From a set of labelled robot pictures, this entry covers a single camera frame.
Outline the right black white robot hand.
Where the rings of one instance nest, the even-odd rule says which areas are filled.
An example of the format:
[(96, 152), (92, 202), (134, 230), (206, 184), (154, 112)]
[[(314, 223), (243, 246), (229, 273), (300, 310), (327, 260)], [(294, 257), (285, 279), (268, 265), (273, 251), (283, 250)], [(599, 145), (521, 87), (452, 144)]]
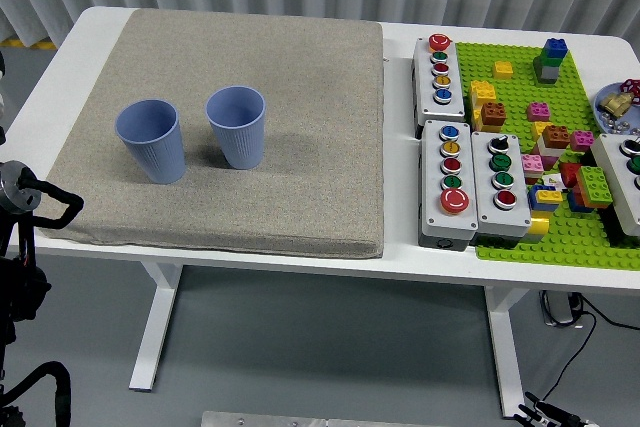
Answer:
[(521, 426), (560, 426), (585, 427), (597, 426), (597, 423), (582, 419), (576, 414), (567, 412), (553, 404), (540, 400), (531, 392), (525, 392), (525, 397), (531, 402), (530, 406), (519, 404), (520, 414), (516, 413), (512, 419)]

